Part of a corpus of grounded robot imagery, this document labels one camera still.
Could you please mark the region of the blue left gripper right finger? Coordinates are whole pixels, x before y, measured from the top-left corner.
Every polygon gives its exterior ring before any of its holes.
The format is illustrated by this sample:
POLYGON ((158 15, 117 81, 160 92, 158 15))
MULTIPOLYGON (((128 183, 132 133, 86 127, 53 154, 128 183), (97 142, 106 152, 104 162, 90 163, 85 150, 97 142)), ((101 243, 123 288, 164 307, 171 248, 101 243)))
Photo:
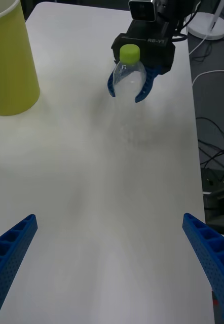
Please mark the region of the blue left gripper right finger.
POLYGON ((224 236, 189 213, 183 216, 182 228, 224 315, 224 236))

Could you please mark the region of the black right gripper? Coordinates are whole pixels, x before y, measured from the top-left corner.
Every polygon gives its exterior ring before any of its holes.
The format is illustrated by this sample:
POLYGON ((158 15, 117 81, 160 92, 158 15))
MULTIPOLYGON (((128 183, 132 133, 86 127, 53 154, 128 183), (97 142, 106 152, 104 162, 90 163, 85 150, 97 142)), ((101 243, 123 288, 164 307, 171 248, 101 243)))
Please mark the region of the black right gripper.
MULTIPOLYGON (((140 60, 145 66, 146 78, 135 102, 142 102, 151 92, 154 80, 158 75, 171 70, 175 45, 172 42, 175 26, 172 22, 159 19, 156 22, 133 20, 126 33, 120 33, 114 40, 111 49, 115 62, 120 60, 120 48, 126 44, 134 44, 140 48, 140 60)), ((109 94, 114 98, 114 72, 107 81, 109 94)))

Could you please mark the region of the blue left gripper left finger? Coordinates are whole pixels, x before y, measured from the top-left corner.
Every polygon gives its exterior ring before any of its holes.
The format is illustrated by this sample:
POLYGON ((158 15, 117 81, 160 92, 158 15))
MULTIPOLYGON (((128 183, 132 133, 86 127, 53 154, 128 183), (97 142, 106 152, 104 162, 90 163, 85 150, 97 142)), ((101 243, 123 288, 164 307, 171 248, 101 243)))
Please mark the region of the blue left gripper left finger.
POLYGON ((37 229, 31 214, 0 236, 0 310, 37 229))

